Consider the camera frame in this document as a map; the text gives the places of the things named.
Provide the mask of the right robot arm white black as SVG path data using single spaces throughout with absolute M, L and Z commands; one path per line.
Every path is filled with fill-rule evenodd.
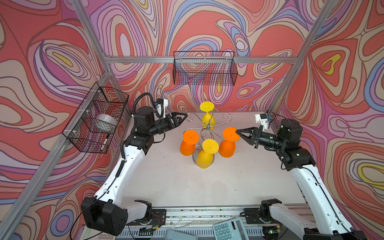
M 283 224 L 302 240 L 365 240 L 363 231 L 355 230 L 341 213 L 320 177 L 310 152 L 300 146 L 303 128 L 292 119 L 283 119 L 276 135 L 258 128 L 239 129 L 236 133 L 249 145 L 275 152 L 284 170 L 288 171 L 304 194 L 314 222 L 307 221 L 288 209 L 280 200 L 262 201 L 259 216 L 262 222 L 273 220 Z

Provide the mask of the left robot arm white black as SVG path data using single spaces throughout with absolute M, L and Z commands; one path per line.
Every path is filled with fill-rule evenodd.
M 111 174 L 94 194 L 81 203 L 81 216 L 89 229 L 118 236 L 127 224 L 153 218 L 152 204 L 144 200 L 135 200 L 122 207 L 124 191 L 140 162 L 150 147 L 156 144 L 156 135 L 179 127 L 188 117 L 186 113 L 166 113 L 168 100 L 154 100 L 152 94 L 139 95 L 133 104 L 134 125 L 129 136 L 122 142 L 121 157 Z

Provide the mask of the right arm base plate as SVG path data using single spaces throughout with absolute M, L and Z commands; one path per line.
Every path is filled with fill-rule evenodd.
M 241 217 L 246 219 L 248 225 L 280 225 L 281 223 L 273 219 L 262 219 L 259 214 L 259 208 L 244 208 L 240 213 Z

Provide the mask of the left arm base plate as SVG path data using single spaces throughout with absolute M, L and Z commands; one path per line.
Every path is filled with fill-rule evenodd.
M 152 212 L 142 219 L 127 223 L 127 226 L 161 227 L 166 223 L 166 209 L 152 209 Z

